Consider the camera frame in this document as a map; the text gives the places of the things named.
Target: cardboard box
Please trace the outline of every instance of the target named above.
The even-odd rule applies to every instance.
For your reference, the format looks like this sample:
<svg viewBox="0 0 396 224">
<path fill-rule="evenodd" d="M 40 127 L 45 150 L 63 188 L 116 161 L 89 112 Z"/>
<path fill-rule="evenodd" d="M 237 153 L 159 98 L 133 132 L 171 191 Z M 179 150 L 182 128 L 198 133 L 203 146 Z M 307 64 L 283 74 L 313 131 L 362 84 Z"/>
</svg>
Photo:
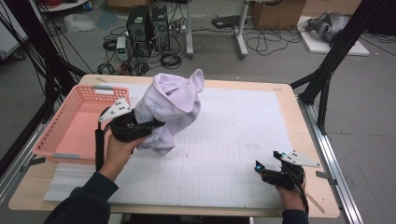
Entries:
<svg viewBox="0 0 396 224">
<path fill-rule="evenodd" d="M 318 15 L 323 12 L 338 11 L 345 15 L 353 15 L 361 0 L 307 0 L 304 15 Z"/>
<path fill-rule="evenodd" d="M 283 0 L 275 6 L 255 3 L 251 20 L 259 29 L 295 29 L 306 0 Z"/>
<path fill-rule="evenodd" d="M 128 8 L 132 6 L 151 6 L 151 0 L 107 0 L 109 7 Z"/>
</svg>

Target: purple cloth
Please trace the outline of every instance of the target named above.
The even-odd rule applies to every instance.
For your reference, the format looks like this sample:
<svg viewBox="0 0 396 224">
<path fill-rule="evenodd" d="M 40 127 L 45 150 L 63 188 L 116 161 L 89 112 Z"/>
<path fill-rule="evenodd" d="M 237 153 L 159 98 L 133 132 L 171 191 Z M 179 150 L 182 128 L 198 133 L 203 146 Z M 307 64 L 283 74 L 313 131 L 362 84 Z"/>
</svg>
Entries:
<svg viewBox="0 0 396 224">
<path fill-rule="evenodd" d="M 151 149 L 166 155 L 175 143 L 173 135 L 192 124 L 201 109 L 198 92 L 204 88 L 204 73 L 197 69 L 190 78 L 160 73 L 153 78 L 143 98 L 134 108 L 138 123 L 154 118 L 165 122 L 155 129 L 137 149 Z"/>
</svg>

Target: wooden table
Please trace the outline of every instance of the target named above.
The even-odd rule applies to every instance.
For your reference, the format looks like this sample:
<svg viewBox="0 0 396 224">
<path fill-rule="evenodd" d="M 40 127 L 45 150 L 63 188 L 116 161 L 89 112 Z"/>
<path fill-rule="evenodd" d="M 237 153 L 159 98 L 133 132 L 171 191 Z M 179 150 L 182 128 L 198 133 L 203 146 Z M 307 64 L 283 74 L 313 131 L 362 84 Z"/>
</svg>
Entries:
<svg viewBox="0 0 396 224">
<path fill-rule="evenodd" d="M 152 77 L 116 77 L 103 75 L 87 75 L 80 84 L 93 85 L 103 82 L 150 84 Z M 236 81 L 206 80 L 205 86 L 210 88 L 273 91 L 279 102 L 283 119 L 293 149 L 305 154 L 315 161 L 320 161 L 318 153 L 306 127 L 302 112 L 295 95 L 289 85 L 271 83 L 253 83 Z M 57 164 L 51 161 L 32 166 L 18 186 L 9 202 L 13 210 L 50 211 L 58 203 L 43 201 L 44 195 L 53 178 Z M 338 217 L 340 212 L 332 194 L 328 180 L 316 176 L 322 168 L 305 167 L 306 194 L 310 205 L 310 217 Z M 239 217 L 279 217 L 281 210 L 218 208 L 218 207 L 183 207 L 162 205 L 135 205 L 113 203 L 113 213 L 141 214 L 178 214 L 197 216 L 239 216 Z"/>
</svg>

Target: grid paper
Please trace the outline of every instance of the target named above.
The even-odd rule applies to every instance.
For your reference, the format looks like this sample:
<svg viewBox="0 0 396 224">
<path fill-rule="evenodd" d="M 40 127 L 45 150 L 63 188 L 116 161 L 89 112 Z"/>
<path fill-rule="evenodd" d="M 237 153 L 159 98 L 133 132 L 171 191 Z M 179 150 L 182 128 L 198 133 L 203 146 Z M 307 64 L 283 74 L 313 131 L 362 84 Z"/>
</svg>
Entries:
<svg viewBox="0 0 396 224">
<path fill-rule="evenodd" d="M 111 85 L 128 87 L 132 104 L 148 87 Z M 276 95 L 270 91 L 205 88 L 199 97 L 201 113 L 175 136 L 176 147 L 163 157 L 136 150 L 119 175 L 116 183 L 120 189 L 110 202 L 281 207 L 275 188 L 254 172 L 255 160 L 268 169 L 280 170 L 273 151 L 291 151 Z M 89 165 L 59 164 L 45 200 L 63 200 L 93 171 Z"/>
</svg>

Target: gray floor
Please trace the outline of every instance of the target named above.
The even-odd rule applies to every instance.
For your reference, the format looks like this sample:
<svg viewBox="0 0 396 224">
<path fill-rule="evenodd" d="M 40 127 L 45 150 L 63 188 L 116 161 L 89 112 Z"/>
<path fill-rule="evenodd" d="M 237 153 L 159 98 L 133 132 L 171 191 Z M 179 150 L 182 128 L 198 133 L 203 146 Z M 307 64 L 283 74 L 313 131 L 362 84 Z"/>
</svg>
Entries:
<svg viewBox="0 0 396 224">
<path fill-rule="evenodd" d="M 86 13 L 93 21 L 100 21 L 104 15 L 100 9 L 72 11 Z M 212 27 L 209 19 L 194 19 L 193 23 Z M 125 20 L 118 19 L 106 30 L 67 34 L 67 37 L 90 68 L 96 69 L 104 61 L 103 37 L 124 23 Z M 315 71 L 325 57 L 323 54 L 308 53 L 303 42 L 300 42 L 266 57 L 250 50 L 248 57 L 241 61 L 231 35 L 194 33 L 193 38 L 196 52 L 193 60 L 183 54 L 180 68 L 158 68 L 160 72 L 186 77 L 194 69 L 201 68 L 206 79 L 289 84 Z M 370 41 L 396 53 L 395 43 Z M 371 55 L 347 56 L 336 70 L 330 89 L 326 129 L 363 221 L 394 223 L 396 200 L 392 195 L 396 175 L 392 165 L 396 157 L 396 101 L 393 99 L 396 93 L 396 58 L 365 41 L 361 40 L 361 43 Z M 273 43 L 272 46 L 279 48 L 284 43 Z M 75 53 L 69 54 L 69 60 L 87 70 Z M 155 70 L 150 70 L 147 76 L 155 74 Z M 0 94 L 0 156 L 3 156 L 44 100 L 28 60 L 0 62 Z M 0 206 L 1 223 L 41 223 L 48 214 L 10 211 L 7 208 L 8 199 Z M 281 220 L 255 218 L 255 222 L 281 223 Z M 310 222 L 347 223 L 343 215 L 336 219 L 311 219 Z"/>
</svg>

